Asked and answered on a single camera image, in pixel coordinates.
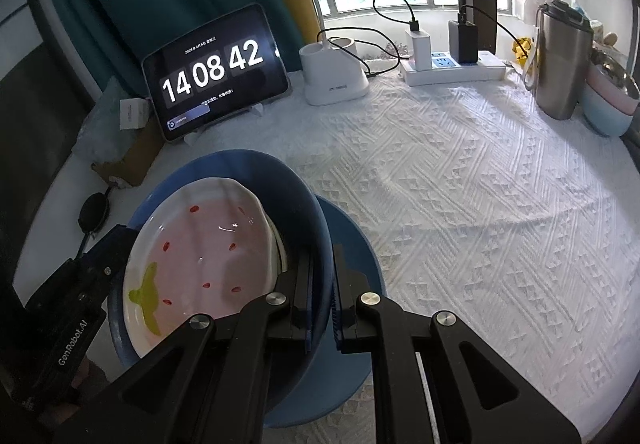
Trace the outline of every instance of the silver pivot bolt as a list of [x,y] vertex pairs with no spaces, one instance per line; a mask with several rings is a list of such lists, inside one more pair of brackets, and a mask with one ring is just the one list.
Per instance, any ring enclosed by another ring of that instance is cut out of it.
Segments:
[[287,297],[283,293],[269,293],[265,299],[269,305],[282,305]]
[[209,316],[205,316],[204,314],[196,314],[189,320],[189,326],[194,330],[202,330],[206,329],[211,320]]
[[364,293],[360,296],[360,301],[365,305],[377,305],[380,303],[380,295],[376,293]]
[[450,327],[456,322],[456,315],[448,310],[443,310],[436,314],[436,321],[440,323],[440,325]]

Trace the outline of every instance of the black charger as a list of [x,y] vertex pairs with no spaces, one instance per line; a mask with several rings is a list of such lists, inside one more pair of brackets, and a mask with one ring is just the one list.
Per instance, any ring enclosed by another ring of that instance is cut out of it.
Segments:
[[478,63],[478,26],[466,20],[465,10],[449,21],[449,53],[460,64]]

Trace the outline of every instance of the tablet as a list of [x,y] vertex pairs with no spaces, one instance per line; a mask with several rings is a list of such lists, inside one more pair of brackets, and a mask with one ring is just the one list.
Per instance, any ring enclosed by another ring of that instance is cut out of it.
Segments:
[[167,141],[282,94],[289,86],[259,4],[184,34],[149,54],[142,69]]

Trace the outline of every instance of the white ceramic plate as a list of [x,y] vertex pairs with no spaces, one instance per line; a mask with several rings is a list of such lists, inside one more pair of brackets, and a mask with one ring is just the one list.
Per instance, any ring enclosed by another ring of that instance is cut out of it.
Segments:
[[189,183],[156,208],[129,255],[123,304],[133,348],[144,356],[195,313],[239,312],[273,290],[279,267],[253,193],[233,179]]

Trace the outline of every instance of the textured tablecloth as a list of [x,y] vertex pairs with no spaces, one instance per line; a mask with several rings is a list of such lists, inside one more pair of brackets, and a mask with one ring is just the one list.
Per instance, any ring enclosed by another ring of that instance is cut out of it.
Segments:
[[[323,108],[293,94],[167,147],[150,179],[213,150],[265,151],[346,211],[376,251],[389,296],[452,310],[559,408],[583,438],[640,368],[640,176],[619,139],[579,109],[540,111],[502,82],[407,87],[395,73]],[[374,441],[373,387],[265,443]]]

